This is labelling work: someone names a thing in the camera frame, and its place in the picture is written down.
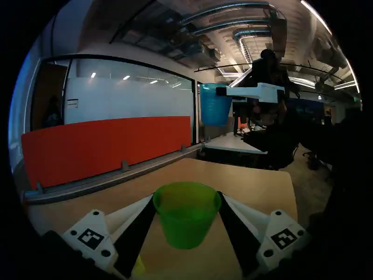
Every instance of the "orange wall panel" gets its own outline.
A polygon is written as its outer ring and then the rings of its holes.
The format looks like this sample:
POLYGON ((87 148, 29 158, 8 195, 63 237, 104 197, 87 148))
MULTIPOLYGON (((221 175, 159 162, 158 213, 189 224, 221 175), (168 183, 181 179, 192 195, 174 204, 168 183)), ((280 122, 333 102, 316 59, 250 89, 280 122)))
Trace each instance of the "orange wall panel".
POLYGON ((21 140, 32 187, 50 187, 188 147, 190 117, 89 121, 32 131, 21 140))

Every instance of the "yellow object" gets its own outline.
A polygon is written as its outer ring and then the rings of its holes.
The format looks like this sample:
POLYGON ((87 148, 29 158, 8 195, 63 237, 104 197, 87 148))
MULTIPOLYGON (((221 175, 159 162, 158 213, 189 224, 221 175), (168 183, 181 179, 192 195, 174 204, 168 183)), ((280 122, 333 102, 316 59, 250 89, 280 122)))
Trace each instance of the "yellow object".
POLYGON ((137 260, 136 260, 136 263, 135 263, 135 266, 133 267, 132 269, 132 273, 134 275, 141 275, 145 272, 145 266, 143 264, 143 262, 141 261, 141 257, 140 255, 137 257, 137 260))

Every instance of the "glass wall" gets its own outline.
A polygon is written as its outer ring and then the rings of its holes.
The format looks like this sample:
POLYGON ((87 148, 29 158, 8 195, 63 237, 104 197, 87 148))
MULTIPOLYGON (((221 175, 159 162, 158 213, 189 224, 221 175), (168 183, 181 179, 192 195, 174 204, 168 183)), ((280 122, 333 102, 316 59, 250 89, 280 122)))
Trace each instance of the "glass wall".
POLYGON ((193 137, 192 87, 189 79, 141 65, 101 59, 73 60, 65 91, 64 124, 190 116, 193 137))

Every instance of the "gray floor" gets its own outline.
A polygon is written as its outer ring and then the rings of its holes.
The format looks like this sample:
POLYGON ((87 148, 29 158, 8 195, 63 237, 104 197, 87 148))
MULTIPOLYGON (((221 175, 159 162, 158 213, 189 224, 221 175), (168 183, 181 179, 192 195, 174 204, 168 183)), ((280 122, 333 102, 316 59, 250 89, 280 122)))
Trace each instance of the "gray floor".
POLYGON ((302 156, 305 152, 308 150, 299 145, 294 161, 283 169, 290 174, 293 181, 298 222, 303 227, 307 227, 311 214, 324 210, 332 191, 332 180, 327 179, 329 169, 325 166, 320 166, 319 170, 308 169, 308 158, 302 156))

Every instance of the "ventilation duct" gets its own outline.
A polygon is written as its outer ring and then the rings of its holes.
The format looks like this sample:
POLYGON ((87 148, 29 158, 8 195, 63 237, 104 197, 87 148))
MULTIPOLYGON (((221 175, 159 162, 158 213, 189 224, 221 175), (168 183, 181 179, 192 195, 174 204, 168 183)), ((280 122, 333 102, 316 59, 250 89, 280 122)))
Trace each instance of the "ventilation duct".
POLYGON ((222 30, 226 28, 241 27, 247 25, 269 25, 269 20, 267 19, 250 19, 250 20, 240 20, 240 21, 227 21, 222 23, 213 24, 202 29, 191 32, 193 35, 202 35, 208 32, 222 30))
POLYGON ((267 2, 244 2, 244 3, 235 3, 235 4, 228 4, 224 6, 214 7, 210 8, 208 10, 193 14, 181 21, 179 21, 179 24, 182 26, 185 26, 193 21, 199 20, 201 18, 205 18, 214 14, 220 14, 230 11, 239 10, 242 8, 262 8, 262 9, 273 9, 277 10, 275 7, 270 5, 267 2))
POLYGON ((190 68, 209 67, 220 61, 220 54, 201 42, 191 43, 182 51, 183 54, 174 59, 190 68))
POLYGON ((314 44, 313 52, 315 57, 320 62, 323 62, 332 67, 347 67, 347 61, 343 54, 333 47, 332 42, 323 42, 317 38, 314 44))
POLYGON ((248 47, 246 46, 245 42, 243 41, 245 38, 253 38, 253 37, 271 37, 270 30, 243 30, 233 33, 233 37, 242 52, 243 57, 245 58, 247 63, 252 63, 253 60, 251 58, 250 52, 248 47))

